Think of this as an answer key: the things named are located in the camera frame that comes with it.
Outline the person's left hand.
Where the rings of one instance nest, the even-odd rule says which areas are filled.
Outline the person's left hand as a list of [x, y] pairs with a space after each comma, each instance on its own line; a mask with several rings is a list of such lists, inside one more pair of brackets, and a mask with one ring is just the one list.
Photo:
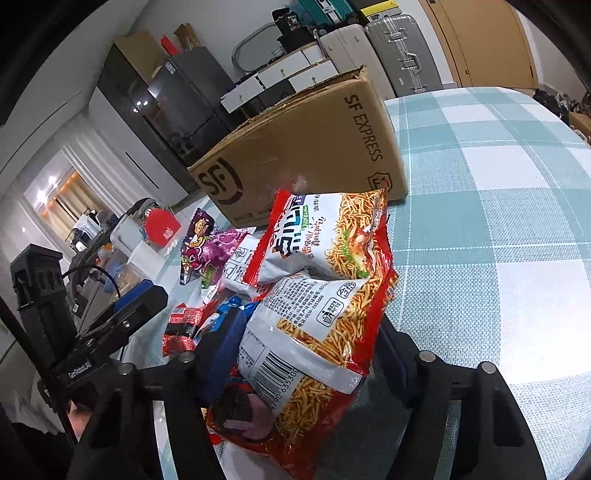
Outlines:
[[70, 401], [68, 406], [68, 419], [77, 440], [80, 440], [90, 420], [92, 412]]

